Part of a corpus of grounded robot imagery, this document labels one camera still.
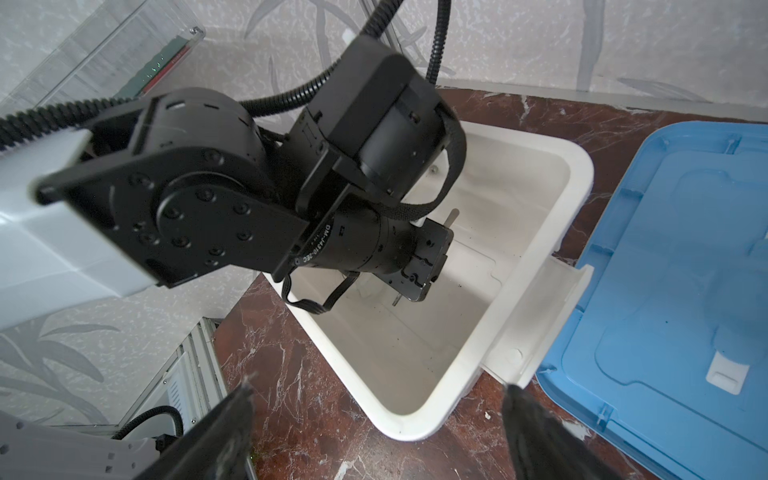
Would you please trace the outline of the white plastic storage bin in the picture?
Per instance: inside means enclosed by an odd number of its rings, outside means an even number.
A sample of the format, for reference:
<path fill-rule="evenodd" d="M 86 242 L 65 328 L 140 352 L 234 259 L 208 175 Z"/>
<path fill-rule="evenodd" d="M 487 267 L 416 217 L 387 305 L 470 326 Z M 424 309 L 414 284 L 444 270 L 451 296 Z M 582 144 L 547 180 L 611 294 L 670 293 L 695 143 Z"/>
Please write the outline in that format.
<path fill-rule="evenodd" d="M 482 372 L 534 376 L 593 271 L 558 260 L 593 186 L 560 138 L 465 123 L 467 159 L 433 212 L 454 239 L 426 298 L 364 274 L 333 309 L 294 315 L 373 425 L 399 441 L 439 430 Z"/>

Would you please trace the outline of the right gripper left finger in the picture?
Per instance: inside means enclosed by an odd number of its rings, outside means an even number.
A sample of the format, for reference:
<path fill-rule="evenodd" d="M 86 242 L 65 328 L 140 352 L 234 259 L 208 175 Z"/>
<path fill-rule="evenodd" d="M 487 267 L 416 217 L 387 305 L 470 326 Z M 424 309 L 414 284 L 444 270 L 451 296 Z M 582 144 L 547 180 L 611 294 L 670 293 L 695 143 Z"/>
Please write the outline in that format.
<path fill-rule="evenodd" d="M 245 479 L 251 451 L 254 390 L 240 384 L 139 479 Z"/>

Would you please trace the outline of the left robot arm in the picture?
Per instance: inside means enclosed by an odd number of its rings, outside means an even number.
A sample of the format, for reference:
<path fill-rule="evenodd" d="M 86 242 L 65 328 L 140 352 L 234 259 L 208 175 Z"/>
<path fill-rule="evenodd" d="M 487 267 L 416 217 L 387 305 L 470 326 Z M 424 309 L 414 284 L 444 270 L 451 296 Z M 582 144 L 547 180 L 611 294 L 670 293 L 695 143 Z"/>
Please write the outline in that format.
<path fill-rule="evenodd" d="M 302 267 L 363 273 L 409 301 L 452 230 L 431 219 L 462 173 L 463 128 L 437 91 L 451 3 L 425 72 L 381 38 L 381 1 L 339 59 L 290 91 L 206 88 L 36 107 L 1 120 L 1 324 L 174 288 L 227 266 L 289 293 Z"/>

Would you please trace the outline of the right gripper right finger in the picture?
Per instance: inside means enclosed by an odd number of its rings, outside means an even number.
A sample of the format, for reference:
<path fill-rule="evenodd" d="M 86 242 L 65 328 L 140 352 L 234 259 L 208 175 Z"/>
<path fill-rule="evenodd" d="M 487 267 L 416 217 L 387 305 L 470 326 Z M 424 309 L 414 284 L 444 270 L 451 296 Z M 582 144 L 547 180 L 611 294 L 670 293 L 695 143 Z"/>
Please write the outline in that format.
<path fill-rule="evenodd" d="M 620 477 L 519 386 L 506 387 L 501 415 L 518 479 Z"/>

